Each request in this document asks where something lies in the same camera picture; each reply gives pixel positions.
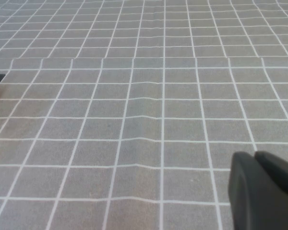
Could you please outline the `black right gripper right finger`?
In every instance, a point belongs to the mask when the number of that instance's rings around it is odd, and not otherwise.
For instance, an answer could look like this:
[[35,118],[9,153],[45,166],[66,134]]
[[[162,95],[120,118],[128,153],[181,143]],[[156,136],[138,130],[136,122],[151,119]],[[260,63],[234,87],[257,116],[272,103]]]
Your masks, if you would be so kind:
[[255,159],[272,182],[264,194],[268,201],[265,228],[288,230],[288,161],[267,151],[256,152]]

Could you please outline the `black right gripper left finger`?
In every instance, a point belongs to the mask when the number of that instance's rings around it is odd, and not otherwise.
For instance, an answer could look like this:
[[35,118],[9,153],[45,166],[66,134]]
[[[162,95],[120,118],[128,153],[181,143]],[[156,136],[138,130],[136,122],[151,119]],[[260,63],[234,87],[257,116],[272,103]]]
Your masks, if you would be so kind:
[[235,152],[232,156],[228,183],[228,196],[235,230],[254,230],[258,222],[257,189],[260,173],[259,163],[246,152]]

